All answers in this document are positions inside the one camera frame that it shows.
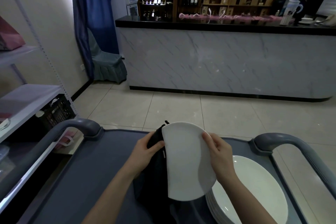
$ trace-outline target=white refrigerator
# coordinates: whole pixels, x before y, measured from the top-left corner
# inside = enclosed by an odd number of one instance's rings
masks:
[[[124,17],[126,15],[139,16],[138,0],[111,0],[111,7],[114,20]],[[120,41],[121,36],[119,28],[115,27],[115,33],[117,35],[119,54],[124,58],[124,52]]]

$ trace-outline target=pink gift bag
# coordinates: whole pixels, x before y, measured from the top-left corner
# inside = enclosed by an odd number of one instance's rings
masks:
[[[0,16],[0,51],[10,51],[24,44],[22,36]]]

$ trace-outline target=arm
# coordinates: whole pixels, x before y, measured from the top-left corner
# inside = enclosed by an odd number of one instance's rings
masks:
[[[203,133],[211,165],[242,224],[277,224],[253,194],[242,184],[233,167],[232,148],[216,134]]]
[[[132,154],[109,183],[94,207],[86,215],[82,224],[115,223],[133,179],[145,169],[152,156],[164,146],[164,142],[160,141],[147,149],[147,143],[153,133],[150,132],[138,140]]]

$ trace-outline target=metal shelving rack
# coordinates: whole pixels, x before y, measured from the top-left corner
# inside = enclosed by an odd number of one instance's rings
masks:
[[[20,0],[15,0],[20,12],[22,13],[25,21],[27,22],[30,31],[32,32],[38,46],[24,45],[12,51],[0,52],[0,67],[10,66],[22,85],[11,91],[7,95],[0,98],[0,113],[11,113],[12,116],[9,119],[9,123],[0,130],[0,143],[4,141],[9,135],[11,135],[17,128],[25,123],[30,117],[32,117],[38,110],[46,105],[50,100],[56,97],[59,93],[65,94],[65,97],[69,100],[71,108],[76,116],[76,111],[71,97],[67,93],[64,84],[53,66],[48,54],[44,51],[41,41],[29,20],[26,11],[23,8]],[[53,69],[54,74],[57,77],[59,85],[36,85],[28,84],[19,69],[16,67],[15,62],[22,56],[29,55],[29,53],[40,50],[43,52],[49,65]],[[22,188],[25,182],[29,179],[32,173],[43,162],[46,156],[52,151],[58,141],[51,143],[51,145],[44,151],[40,158],[32,165],[32,167],[25,173],[20,182],[12,189],[12,191],[0,202],[0,213],[5,209],[8,203],[14,198],[17,192]]]

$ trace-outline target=counter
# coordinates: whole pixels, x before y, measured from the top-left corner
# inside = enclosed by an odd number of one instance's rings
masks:
[[[131,89],[300,101],[335,93],[335,28],[131,16],[115,25]]]

